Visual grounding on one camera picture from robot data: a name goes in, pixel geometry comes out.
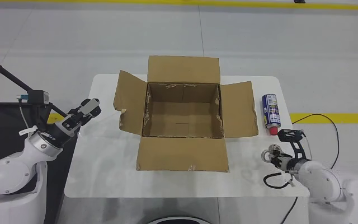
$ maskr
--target blue spray can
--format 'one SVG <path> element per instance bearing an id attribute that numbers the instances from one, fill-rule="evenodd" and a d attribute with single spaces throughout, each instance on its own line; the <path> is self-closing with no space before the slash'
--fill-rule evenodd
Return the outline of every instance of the blue spray can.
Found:
<path id="1" fill-rule="evenodd" d="M 276 136 L 281 127 L 281 119 L 277 97 L 275 94 L 266 94 L 262 96 L 263 119 L 265 127 L 270 131 L 272 136 Z"/>

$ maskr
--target white cable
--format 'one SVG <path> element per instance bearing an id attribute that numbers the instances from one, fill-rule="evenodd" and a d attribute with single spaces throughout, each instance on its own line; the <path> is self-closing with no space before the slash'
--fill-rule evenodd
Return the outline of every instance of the white cable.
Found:
<path id="1" fill-rule="evenodd" d="M 23 121 L 25 122 L 26 124 L 26 128 L 29 128 L 29 125 L 27 124 L 26 122 L 26 119 L 25 119 L 25 116 L 23 115 L 23 112 L 22 112 L 22 107 L 20 106 L 20 113 L 21 113 L 21 116 L 23 118 Z"/>
<path id="2" fill-rule="evenodd" d="M 308 145 L 308 150 L 309 150 L 309 155 L 310 155 L 310 159 L 312 160 L 312 152 L 311 152 L 311 147 L 309 146 L 309 142 L 308 142 L 308 138 L 306 136 L 304 136 L 304 139 L 306 139 L 307 145 Z"/>

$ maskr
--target yellow floor line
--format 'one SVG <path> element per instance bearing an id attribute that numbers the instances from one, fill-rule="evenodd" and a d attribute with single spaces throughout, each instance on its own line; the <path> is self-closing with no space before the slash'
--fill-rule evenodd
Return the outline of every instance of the yellow floor line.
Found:
<path id="1" fill-rule="evenodd" d="M 297 4 L 290 2 L 244 2 L 220 0 L 0 0 L 0 2 L 50 2 L 50 3 L 130 3 L 130 4 L 179 4 L 226 7 L 306 8 L 316 10 L 358 10 L 358 4 Z"/>
<path id="2" fill-rule="evenodd" d="M 310 114 L 290 114 L 291 121 L 295 122 L 307 115 Z M 331 118 L 336 124 L 358 124 L 358 114 L 323 114 Z M 63 117 L 59 114 L 50 114 L 47 121 L 48 124 L 53 124 L 55 122 L 61 121 Z M 331 122 L 322 116 L 310 116 L 297 124 L 330 124 Z"/>

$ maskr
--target open cardboard box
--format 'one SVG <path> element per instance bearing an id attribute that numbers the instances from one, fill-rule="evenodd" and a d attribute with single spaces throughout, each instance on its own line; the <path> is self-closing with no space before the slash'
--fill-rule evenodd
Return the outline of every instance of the open cardboard box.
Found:
<path id="1" fill-rule="evenodd" d="M 137 170 L 228 172 L 224 137 L 258 135 L 251 82 L 220 85 L 218 58 L 150 56 L 148 82 L 120 71 L 114 108 Z"/>

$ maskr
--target gray floor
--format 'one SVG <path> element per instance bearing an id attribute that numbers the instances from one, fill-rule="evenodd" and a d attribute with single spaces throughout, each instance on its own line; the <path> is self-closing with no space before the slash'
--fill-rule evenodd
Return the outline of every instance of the gray floor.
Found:
<path id="1" fill-rule="evenodd" d="M 275 76 L 291 113 L 358 113 L 358 12 L 121 4 L 0 4 L 0 63 L 63 110 L 98 73 L 145 74 L 149 55 L 220 58 L 223 75 Z M 17 86 L 0 76 L 0 101 Z M 296 125 L 315 160 L 335 158 L 330 124 Z M 358 125 L 338 125 L 336 169 L 358 174 Z M 280 223 L 294 198 L 65 198 L 59 223 L 139 223 L 191 215 L 212 223 Z M 308 223 L 300 198 L 286 223 Z"/>

